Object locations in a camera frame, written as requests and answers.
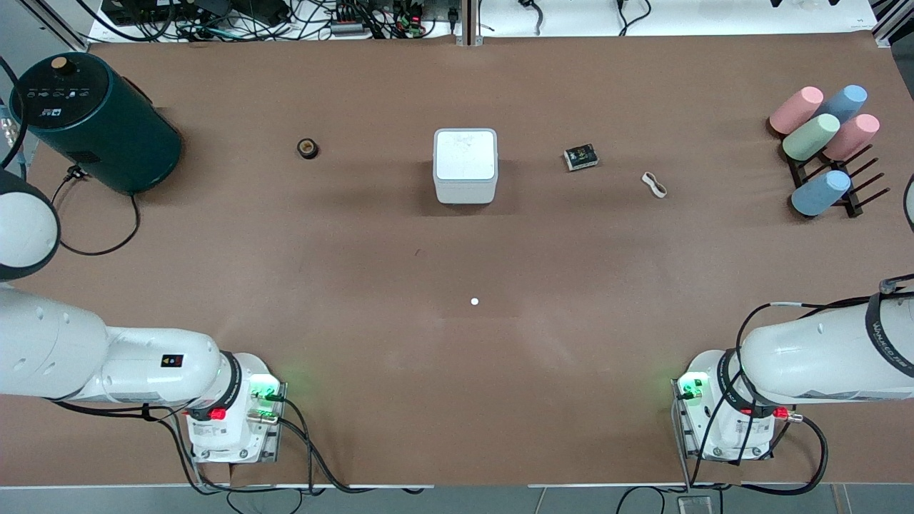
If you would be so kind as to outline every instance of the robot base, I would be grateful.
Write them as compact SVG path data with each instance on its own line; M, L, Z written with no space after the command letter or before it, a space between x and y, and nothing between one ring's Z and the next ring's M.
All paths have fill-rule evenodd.
M695 457L707 436L703 460L732 461L739 458L739 450L746 440L749 417L724 401L714 419L714 426L708 426L711 414L722 397L717 380L717 364L724 356L722 350L709 350L692 360L688 371L673 380L674 432L682 457ZM691 392L695 398L683 399ZM749 429L749 439L742 453L743 460L768 458L768 449L774 433L774 417L756 418Z
M241 367L238 397L222 420L198 421L187 416L190 442L197 462L226 464L275 462L279 453L283 402L265 394L285 395L285 384L270 374L262 360L249 353L233 354Z

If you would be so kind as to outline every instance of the white container lid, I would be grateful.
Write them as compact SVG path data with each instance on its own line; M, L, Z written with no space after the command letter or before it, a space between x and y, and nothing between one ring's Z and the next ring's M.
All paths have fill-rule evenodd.
M498 167L495 131L450 128L435 132L434 168L440 180L492 180Z

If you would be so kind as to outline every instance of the black top panel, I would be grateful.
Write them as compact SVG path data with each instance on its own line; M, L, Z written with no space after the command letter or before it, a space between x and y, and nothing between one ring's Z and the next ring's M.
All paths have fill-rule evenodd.
M26 97L28 124L36 128L65 127L88 116L108 92L108 71L83 53L49 57L19 78ZM19 119L22 110L15 95L11 106Z

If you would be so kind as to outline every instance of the brown table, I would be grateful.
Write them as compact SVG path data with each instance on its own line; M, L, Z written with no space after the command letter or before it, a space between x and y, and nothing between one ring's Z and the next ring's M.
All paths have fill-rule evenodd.
M910 271L914 112L867 33L93 51L163 108L186 152L139 197L134 241L60 251L17 285L259 355L349 483L680 481L669 380L695 354L731 346L761 303L870 294ZM804 85L848 83L882 121L873 173L893 191L856 220L798 220L763 122ZM460 126L498 132L491 206L435 199L432 134ZM302 137L317 159L296 154ZM562 150L586 143L600 166L568 173ZM30 176L50 193L67 165L41 147ZM132 225L127 199L95 182L60 214L82 249ZM829 437L826 480L914 479L914 403L802 411ZM183 481L157 426L13 397L0 420L4 485ZM804 481L816 452L797 429L772 461L702 477ZM279 464L237 466L233 482L302 483L302 456L284 438Z

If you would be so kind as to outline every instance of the white clip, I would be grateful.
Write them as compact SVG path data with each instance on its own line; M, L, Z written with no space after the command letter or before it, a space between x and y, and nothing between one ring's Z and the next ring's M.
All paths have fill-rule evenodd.
M647 172L641 176L641 181L644 184L647 184L647 187L651 189L651 193L658 198L663 198L666 196L666 187L660 182L657 182L657 177L653 173Z

